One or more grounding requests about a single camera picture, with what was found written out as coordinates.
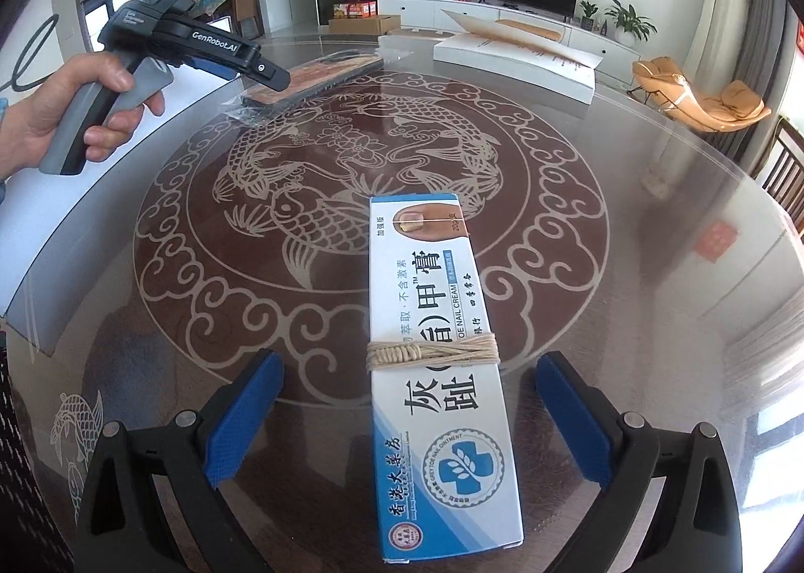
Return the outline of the orange lounge chair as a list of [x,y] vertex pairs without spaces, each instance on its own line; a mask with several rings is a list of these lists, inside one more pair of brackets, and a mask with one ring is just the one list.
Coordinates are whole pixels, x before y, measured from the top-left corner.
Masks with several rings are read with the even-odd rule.
[[707,134],[745,130],[771,114],[762,97],[743,81],[728,83],[718,94],[696,91],[668,56],[632,63],[639,89],[668,118]]

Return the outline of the small dark potted plant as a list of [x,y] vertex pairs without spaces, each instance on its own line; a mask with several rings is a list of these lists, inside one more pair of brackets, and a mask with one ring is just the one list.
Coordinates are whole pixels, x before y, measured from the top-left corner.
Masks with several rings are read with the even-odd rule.
[[597,20],[599,7],[590,1],[581,1],[580,11],[582,11],[582,17],[580,17],[580,27],[588,32],[593,32],[595,29],[595,20]]

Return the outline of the phone case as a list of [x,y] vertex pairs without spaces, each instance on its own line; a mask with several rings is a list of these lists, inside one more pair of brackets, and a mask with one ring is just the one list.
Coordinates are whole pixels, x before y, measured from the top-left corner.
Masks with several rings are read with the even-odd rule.
[[380,68],[383,63],[384,59],[376,52],[348,49],[330,53],[292,68],[290,83],[285,90],[253,85],[225,102],[221,112],[249,127],[256,127],[272,116],[300,105],[305,99]]

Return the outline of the blue white nail cream box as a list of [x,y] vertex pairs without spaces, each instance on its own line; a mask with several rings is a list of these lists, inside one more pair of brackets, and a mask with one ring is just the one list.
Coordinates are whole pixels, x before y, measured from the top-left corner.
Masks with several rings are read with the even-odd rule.
[[369,202],[369,345],[381,558],[523,540],[500,356],[453,193]]

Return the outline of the brown cardboard box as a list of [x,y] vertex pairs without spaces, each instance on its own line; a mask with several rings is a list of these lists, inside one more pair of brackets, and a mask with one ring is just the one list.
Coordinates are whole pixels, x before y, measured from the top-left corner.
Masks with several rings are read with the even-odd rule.
[[400,28],[400,16],[370,16],[365,18],[334,18],[329,33],[337,36],[383,36]]

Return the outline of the potted green plant right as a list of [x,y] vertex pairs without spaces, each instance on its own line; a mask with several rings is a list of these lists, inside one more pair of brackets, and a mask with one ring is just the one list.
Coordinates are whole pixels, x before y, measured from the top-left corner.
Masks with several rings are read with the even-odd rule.
[[615,21],[615,28],[630,33],[636,40],[647,41],[658,32],[657,26],[646,16],[638,14],[632,5],[623,5],[619,0],[611,0],[605,16]]

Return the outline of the wooden dining chair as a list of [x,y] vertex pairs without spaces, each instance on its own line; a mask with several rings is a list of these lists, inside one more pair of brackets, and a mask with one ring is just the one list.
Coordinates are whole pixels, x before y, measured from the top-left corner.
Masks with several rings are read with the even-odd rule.
[[752,172],[756,183],[782,208],[802,237],[804,218],[804,164],[802,135],[785,116],[778,116],[769,145]]

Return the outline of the cream curtain bundle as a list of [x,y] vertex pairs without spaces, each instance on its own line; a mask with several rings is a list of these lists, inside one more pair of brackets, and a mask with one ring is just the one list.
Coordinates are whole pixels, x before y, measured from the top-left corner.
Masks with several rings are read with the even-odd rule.
[[751,0],[703,0],[683,71],[706,94],[716,93],[733,81],[750,3]]

